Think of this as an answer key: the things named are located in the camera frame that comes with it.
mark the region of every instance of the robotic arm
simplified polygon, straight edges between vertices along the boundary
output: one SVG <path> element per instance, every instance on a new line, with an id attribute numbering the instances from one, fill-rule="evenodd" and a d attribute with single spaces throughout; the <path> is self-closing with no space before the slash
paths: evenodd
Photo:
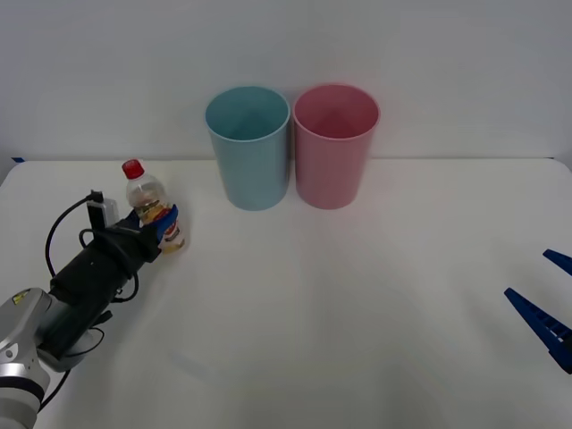
<path id="1" fill-rule="evenodd" d="M 92 229 L 80 233 L 83 250 L 52 278 L 50 291 L 23 290 L 0 307 L 0 427 L 31 429 L 44 401 L 49 375 L 39 360 L 56 372 L 69 372 L 103 339 L 93 328 L 111 318 L 112 302 L 134 298 L 139 289 L 137 271 L 161 253 L 158 247 L 165 230 L 177 217 L 177 207 L 163 219 L 139 228 L 131 212 L 105 227 L 101 193 L 86 200 Z M 94 239 L 85 245 L 83 234 Z M 130 297 L 118 297 L 133 277 Z"/>

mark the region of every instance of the table surface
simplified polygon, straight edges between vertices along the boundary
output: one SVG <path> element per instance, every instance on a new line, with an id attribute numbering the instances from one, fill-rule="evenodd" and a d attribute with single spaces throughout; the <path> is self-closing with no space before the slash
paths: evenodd
<path id="1" fill-rule="evenodd" d="M 213 161 L 147 162 L 190 244 L 140 272 L 37 429 L 569 428 L 572 379 L 503 291 L 572 326 L 572 175 L 552 160 L 374 160 L 336 211 L 249 213 Z M 54 219 L 118 162 L 27 162 L 0 188 L 0 299 L 48 288 Z M 80 251 L 79 209 L 56 270 Z M 59 375 L 52 380 L 55 386 Z"/>

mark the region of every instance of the plastic cup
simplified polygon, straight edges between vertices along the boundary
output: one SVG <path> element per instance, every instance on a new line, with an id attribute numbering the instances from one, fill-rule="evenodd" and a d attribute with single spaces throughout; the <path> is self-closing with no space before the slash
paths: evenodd
<path id="1" fill-rule="evenodd" d="M 288 188 L 286 98 L 268 88 L 229 89 L 209 103 L 205 119 L 228 199 L 244 210 L 277 204 Z"/>
<path id="2" fill-rule="evenodd" d="M 343 84 L 314 87 L 294 105 L 296 189 L 309 205 L 341 208 L 358 194 L 379 105 Z"/>

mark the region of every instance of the wire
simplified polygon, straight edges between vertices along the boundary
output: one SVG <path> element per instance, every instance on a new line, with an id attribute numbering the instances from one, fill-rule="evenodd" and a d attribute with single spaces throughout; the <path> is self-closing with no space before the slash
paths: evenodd
<path id="1" fill-rule="evenodd" d="M 126 266 L 129 265 L 129 260 L 130 258 L 127 256 L 127 254 L 123 251 L 123 249 L 112 239 L 110 239 L 105 233 L 98 231 L 98 230 L 92 230 L 92 229 L 85 229 L 85 230 L 81 230 L 80 231 L 80 244 L 83 248 L 85 248 L 86 242 L 83 239 L 83 236 L 87 233 L 87 232 L 91 232 L 95 237 L 99 237 L 100 239 L 103 239 L 107 242 L 107 244 L 111 245 L 122 257 L 122 264 L 124 265 L 125 270 L 127 271 L 127 273 L 129 275 L 133 276 L 133 292 L 129 295 L 129 297 L 127 298 L 114 298 L 111 302 L 113 303 L 123 303 L 123 302 L 128 302 L 131 301 L 132 299 L 134 299 L 137 294 L 139 293 L 139 276 L 137 275 L 137 270 L 132 270 L 130 268 L 130 266 Z"/>
<path id="2" fill-rule="evenodd" d="M 52 238 L 54 237 L 55 229 L 62 222 L 62 220 L 65 218 L 65 216 L 67 216 L 73 210 L 75 210 L 76 208 L 81 206 L 83 203 L 90 201 L 90 199 L 91 199 L 91 196 L 87 196 L 85 198 L 82 198 L 80 201 L 78 201 L 73 206 L 71 206 L 70 208 L 65 210 L 62 214 L 60 214 L 60 216 L 55 220 L 54 224 L 52 225 L 52 229 L 47 234 L 46 249 L 45 249 L 46 264 L 47 264 L 47 269 L 49 270 L 52 277 L 55 277 L 55 271 L 54 271 L 54 266 L 52 265 L 52 260 L 50 259 L 50 246 L 52 245 Z"/>
<path id="3" fill-rule="evenodd" d="M 50 401 L 55 398 L 55 395 L 57 395 L 57 393 L 60 391 L 60 389 L 62 389 L 63 384 L 65 383 L 65 381 L 68 379 L 68 377 L 70 376 L 70 369 L 68 369 L 65 374 L 63 375 L 63 377 L 60 379 L 60 382 L 57 384 L 57 386 L 55 386 L 54 391 L 52 391 L 52 393 L 50 393 L 50 396 L 48 396 L 44 402 L 41 403 L 41 405 L 39 406 L 39 410 L 38 413 L 44 409 L 46 407 L 47 404 L 50 403 Z"/>
<path id="4" fill-rule="evenodd" d="M 99 328 L 89 328 L 89 329 L 91 329 L 92 331 L 98 331 L 99 333 L 101 333 L 101 337 L 99 337 L 99 341 L 97 342 L 97 344 L 95 346 L 93 346 L 91 349 L 81 351 L 80 353 L 71 353 L 70 355 L 65 355 L 64 358 L 76 358 L 77 356 L 87 355 L 90 351 L 93 351 L 93 350 L 97 349 L 97 347 L 99 347 L 99 344 L 101 344 L 105 338 L 105 332 L 103 332 Z"/>
<path id="5" fill-rule="evenodd" d="M 137 275 L 137 273 L 133 273 L 133 292 L 127 298 L 114 298 L 114 300 L 111 302 L 122 304 L 123 302 L 131 301 L 132 299 L 137 297 L 138 293 L 139 293 L 139 276 Z"/>

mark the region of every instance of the white backdrop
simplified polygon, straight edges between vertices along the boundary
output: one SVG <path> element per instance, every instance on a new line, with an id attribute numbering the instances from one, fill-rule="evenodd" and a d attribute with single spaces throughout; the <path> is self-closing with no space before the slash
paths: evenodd
<path id="1" fill-rule="evenodd" d="M 3 0 L 0 156 L 206 157 L 211 96 L 321 81 L 383 107 L 375 156 L 566 156 L 569 0 Z"/>

